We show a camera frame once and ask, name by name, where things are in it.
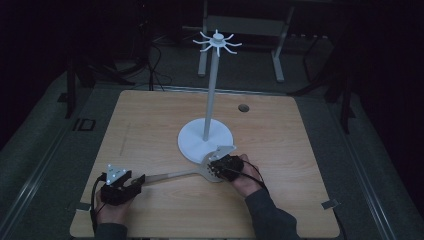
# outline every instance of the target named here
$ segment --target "white pole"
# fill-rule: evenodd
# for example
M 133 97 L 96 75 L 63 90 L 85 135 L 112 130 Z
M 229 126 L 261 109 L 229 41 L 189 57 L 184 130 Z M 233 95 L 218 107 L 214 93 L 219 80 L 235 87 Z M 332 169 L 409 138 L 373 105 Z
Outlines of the white pole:
M 217 48 L 212 50 L 212 62 L 211 62 L 211 73 L 209 77 L 209 90 L 208 90 L 208 103 L 206 108 L 205 117 L 205 128 L 203 132 L 203 141 L 209 140 L 209 129 L 211 125 L 213 102 L 215 96 L 216 76 L 218 74 L 219 57 L 217 54 Z

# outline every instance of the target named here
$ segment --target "gray sleeve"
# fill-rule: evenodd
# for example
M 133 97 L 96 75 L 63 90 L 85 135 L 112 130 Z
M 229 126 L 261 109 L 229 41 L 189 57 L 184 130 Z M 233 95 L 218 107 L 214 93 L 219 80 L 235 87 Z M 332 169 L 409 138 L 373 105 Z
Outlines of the gray sleeve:
M 116 223 L 102 223 L 97 226 L 94 239 L 96 240 L 125 240 L 127 227 Z
M 296 232 L 296 218 L 278 209 L 266 190 L 252 193 L 246 197 L 245 202 L 257 239 L 300 239 Z

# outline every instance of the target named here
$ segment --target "dark floor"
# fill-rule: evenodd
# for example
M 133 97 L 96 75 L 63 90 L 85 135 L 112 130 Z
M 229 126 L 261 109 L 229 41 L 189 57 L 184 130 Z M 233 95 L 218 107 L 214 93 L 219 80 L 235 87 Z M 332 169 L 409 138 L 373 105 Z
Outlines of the dark floor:
M 310 44 L 310 40 L 303 38 L 287 40 L 281 56 L 284 83 L 275 81 L 269 49 L 233 49 L 237 55 L 221 57 L 217 89 L 278 95 L 298 90 L 309 84 L 302 60 Z M 325 39 L 320 44 L 308 56 L 308 61 L 312 61 L 308 63 L 308 74 L 313 75 L 320 69 L 331 49 Z M 165 46 L 159 40 L 156 45 L 161 52 L 157 77 L 165 91 L 181 90 L 177 87 L 186 91 L 207 87 L 208 77 L 197 76 L 198 46 L 189 41 L 181 46 Z M 155 62 L 158 56 L 159 52 L 153 49 L 151 61 Z M 78 88 L 77 109 L 73 117 L 66 120 L 66 105 L 57 102 L 60 93 L 65 91 L 65 75 L 52 83 L 1 152 L 0 216 L 2 233 L 5 233 L 3 227 L 10 227 L 10 231 L 6 231 L 9 239 L 70 238 L 75 205 L 82 195 L 119 93 L 124 89 L 146 90 L 149 78 L 149 72 L 142 71 L 128 78 L 137 83 L 135 87 L 98 81 L 94 89 Z M 342 203 L 334 211 L 346 236 L 337 239 L 424 239 L 423 220 L 358 97 L 352 99 L 356 117 L 349 120 L 351 133 L 346 135 L 338 121 L 340 102 L 326 103 L 325 90 L 326 87 L 321 87 L 296 97 L 296 102 L 329 197 Z M 72 131 L 77 118 L 95 119 L 94 131 Z M 37 166 L 45 174 L 32 176 Z M 33 189 L 28 193 L 30 197 L 26 201 L 20 199 L 20 207 L 13 206 L 19 200 L 20 191 L 28 189 L 26 183 L 34 182 L 39 185 L 29 186 Z

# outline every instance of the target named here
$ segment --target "white round base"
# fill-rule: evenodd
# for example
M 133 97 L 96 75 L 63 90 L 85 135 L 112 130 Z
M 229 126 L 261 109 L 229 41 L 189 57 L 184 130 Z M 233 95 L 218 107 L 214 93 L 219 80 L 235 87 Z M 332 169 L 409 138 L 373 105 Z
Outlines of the white round base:
M 178 134 L 181 153 L 195 163 L 201 163 L 206 154 L 215 151 L 218 146 L 233 145 L 233 135 L 223 123 L 211 119 L 208 141 L 203 141 L 204 127 L 204 118 L 195 119 L 187 123 Z

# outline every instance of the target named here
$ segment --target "wooden table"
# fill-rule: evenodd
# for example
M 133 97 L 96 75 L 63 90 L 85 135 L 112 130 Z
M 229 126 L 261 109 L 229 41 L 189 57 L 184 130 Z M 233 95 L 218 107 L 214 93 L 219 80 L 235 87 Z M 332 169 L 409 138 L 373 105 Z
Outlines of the wooden table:
M 89 203 L 95 179 L 107 164 L 133 177 L 195 168 L 180 153 L 177 137 L 189 121 L 203 118 L 207 95 L 182 92 L 122 92 L 85 187 Z M 238 110 L 247 104 L 250 111 Z M 217 94 L 213 118 L 229 127 L 238 149 L 260 167 L 277 207 L 296 217 L 301 237 L 339 234 L 296 102 L 291 97 Z M 244 200 L 226 182 L 197 175 L 143 186 L 131 205 L 129 237 L 254 238 Z M 70 232 L 93 236 L 88 212 L 77 211 Z

